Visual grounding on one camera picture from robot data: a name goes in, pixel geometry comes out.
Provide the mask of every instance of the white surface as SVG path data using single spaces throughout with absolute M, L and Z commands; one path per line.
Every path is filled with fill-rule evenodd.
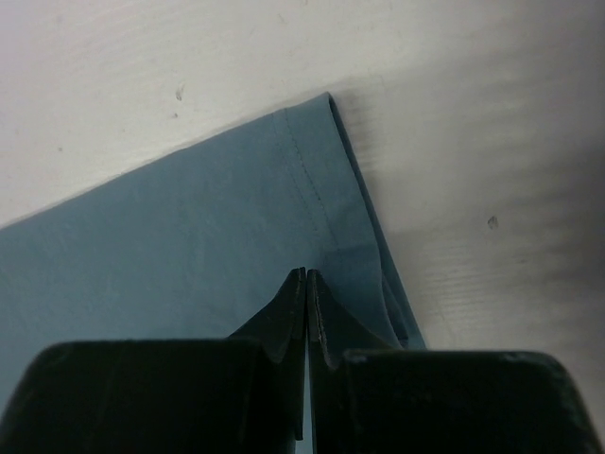
M 555 355 L 605 438 L 604 18 L 600 0 L 3 0 L 0 224 L 330 90 L 430 345 Z

